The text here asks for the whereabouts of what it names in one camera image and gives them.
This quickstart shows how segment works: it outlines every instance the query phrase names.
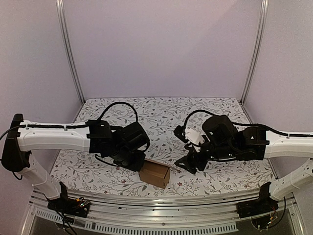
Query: cardboard box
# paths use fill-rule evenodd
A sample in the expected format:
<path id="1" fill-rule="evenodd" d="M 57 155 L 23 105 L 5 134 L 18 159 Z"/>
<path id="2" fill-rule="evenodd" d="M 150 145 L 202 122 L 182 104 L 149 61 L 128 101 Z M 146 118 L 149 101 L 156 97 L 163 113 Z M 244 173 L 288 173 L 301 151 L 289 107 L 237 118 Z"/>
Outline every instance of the cardboard box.
<path id="1" fill-rule="evenodd" d="M 139 171 L 140 180 L 148 184 L 166 188 L 170 181 L 171 167 L 156 161 L 145 159 L 143 167 Z"/>

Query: lavender wall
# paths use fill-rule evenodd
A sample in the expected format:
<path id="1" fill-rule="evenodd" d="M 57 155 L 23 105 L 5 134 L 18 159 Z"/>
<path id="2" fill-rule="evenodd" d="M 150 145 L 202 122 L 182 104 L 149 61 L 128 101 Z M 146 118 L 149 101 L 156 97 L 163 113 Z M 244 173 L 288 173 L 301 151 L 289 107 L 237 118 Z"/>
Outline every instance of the lavender wall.
<path id="1" fill-rule="evenodd" d="M 53 0 L 1 1 L 0 132 L 15 113 L 38 122 L 72 122 L 80 104 Z M 55 151 L 34 154 L 48 170 Z M 0 234 L 18 234 L 32 187 L 0 167 Z"/>
<path id="2" fill-rule="evenodd" d="M 259 0 L 65 1 L 84 94 L 239 98 Z"/>
<path id="3" fill-rule="evenodd" d="M 313 131 L 313 2 L 270 1 L 261 52 L 246 107 L 253 121 L 276 129 Z M 275 159 L 280 176 L 305 159 Z M 295 194 L 313 232 L 313 186 Z"/>

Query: black cable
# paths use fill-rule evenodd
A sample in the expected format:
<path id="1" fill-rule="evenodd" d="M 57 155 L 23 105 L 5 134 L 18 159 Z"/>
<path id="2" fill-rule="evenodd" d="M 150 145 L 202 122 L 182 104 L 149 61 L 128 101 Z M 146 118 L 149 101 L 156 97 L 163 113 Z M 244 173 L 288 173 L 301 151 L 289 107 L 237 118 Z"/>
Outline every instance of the black cable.
<path id="1" fill-rule="evenodd" d="M 284 215 L 285 215 L 285 212 L 286 212 L 286 198 L 284 197 L 284 211 L 283 211 L 283 214 L 282 214 L 282 216 L 280 217 L 280 219 L 279 219 L 279 221 L 278 221 L 277 223 L 275 223 L 275 224 L 272 225 L 272 226 L 269 225 L 266 229 L 259 229 L 259 228 L 258 228 L 258 224 L 254 224 L 252 219 L 251 219 L 251 224 L 253 225 L 254 228 L 256 228 L 256 229 L 259 230 L 259 231 L 263 231 L 263 230 L 268 230 L 268 229 L 274 228 L 274 227 L 276 227 L 276 226 L 283 220 Z"/>
<path id="2" fill-rule="evenodd" d="M 216 162 L 219 162 L 219 163 L 227 163 L 227 162 L 232 162 L 232 161 L 235 161 L 237 160 L 236 158 L 231 158 L 231 159 L 226 159 L 226 160 L 217 160 Z"/>
<path id="3" fill-rule="evenodd" d="M 283 214 L 282 214 L 282 216 L 280 217 L 279 221 L 276 224 L 274 224 L 272 226 L 269 226 L 269 229 L 277 226 L 283 220 L 285 212 L 286 212 L 286 198 L 284 197 L 284 211 L 283 211 Z"/>
<path id="4" fill-rule="evenodd" d="M 13 173 L 13 175 L 14 175 L 14 177 L 17 179 L 17 180 L 22 180 L 23 179 L 23 176 L 21 175 L 21 177 L 19 178 L 19 177 L 17 177 L 17 175 L 15 174 L 15 172 L 12 172 Z"/>
<path id="5" fill-rule="evenodd" d="M 114 166 L 114 167 L 118 167 L 117 165 L 114 165 L 114 164 L 112 164 L 112 163 L 108 163 L 108 162 L 106 162 L 106 161 L 100 159 L 100 156 L 99 156 L 98 154 L 96 154 L 96 155 L 94 155 L 94 156 L 95 156 L 95 158 L 96 158 L 98 161 L 101 161 L 102 163 L 105 163 L 105 164 L 107 164 L 107 165 L 111 165 L 111 166 Z"/>
<path id="6" fill-rule="evenodd" d="M 73 231 L 73 233 L 74 233 L 75 235 L 78 235 L 78 234 L 75 232 L 75 230 L 73 229 L 73 227 L 72 227 L 72 226 L 69 224 L 69 222 L 66 220 L 66 216 L 60 214 L 60 213 L 58 212 L 58 210 L 57 210 L 55 207 L 54 207 L 54 211 L 62 218 L 63 228 L 64 228 L 65 223 L 67 223 L 68 227 Z"/>
<path id="7" fill-rule="evenodd" d="M 122 101 L 114 102 L 114 103 L 110 104 L 110 105 L 102 112 L 102 114 L 98 117 L 97 120 L 100 121 L 100 120 L 103 118 L 104 114 L 105 114 L 112 106 L 117 105 L 117 104 L 125 104 L 125 105 L 129 106 L 129 107 L 133 110 L 133 112 L 135 113 L 136 122 L 138 122 L 138 113 L 137 113 L 136 109 L 135 109 L 131 104 L 126 103 L 126 102 L 122 102 Z"/>
<path id="8" fill-rule="evenodd" d="M 195 110 L 193 112 L 191 112 L 185 119 L 185 122 L 184 122 L 184 125 L 183 125 L 183 135 L 185 135 L 185 129 L 186 129 L 186 126 L 187 126 L 187 122 L 189 120 L 189 118 L 193 115 L 193 114 L 196 114 L 196 113 L 206 113 L 206 114 L 209 114 L 211 116 L 219 116 L 217 114 L 214 114 L 210 111 L 207 111 L 207 110 L 203 110 L 203 109 L 199 109 L 199 110 Z M 284 132 L 281 132 L 281 131 L 277 131 L 269 126 L 266 126 L 264 124 L 258 124 L 258 123 L 238 123 L 238 122 L 234 122 L 232 121 L 231 123 L 233 123 L 234 125 L 237 125 L 237 126 L 258 126 L 258 127 L 262 127 L 264 128 L 265 130 L 267 131 L 271 131 L 273 133 L 276 133 L 278 135 L 281 135 L 281 136 L 287 136 L 287 137 L 313 137 L 313 135 L 310 135 L 310 134 L 295 134 L 295 133 L 291 133 L 291 134 L 288 134 L 288 133 L 284 133 Z"/>
<path id="9" fill-rule="evenodd" d="M 55 128 L 55 129 L 79 129 L 89 127 L 88 124 L 83 125 L 41 125 L 41 124 L 30 124 L 30 125 L 19 125 L 19 128 Z"/>
<path id="10" fill-rule="evenodd" d="M 8 130 L 6 130 L 1 136 L 0 136 L 0 140 L 2 140 L 2 138 L 6 135 L 6 134 L 8 134 L 10 131 L 12 131 L 12 130 L 14 130 L 14 129 L 16 129 L 16 128 L 19 128 L 20 126 L 15 126 L 15 127 L 12 127 L 12 128 L 10 128 L 10 129 L 8 129 Z"/>
<path id="11" fill-rule="evenodd" d="M 141 151 L 144 153 L 148 150 L 149 147 L 150 147 L 150 141 L 146 143 L 146 148 L 144 150 L 138 150 L 138 151 Z"/>

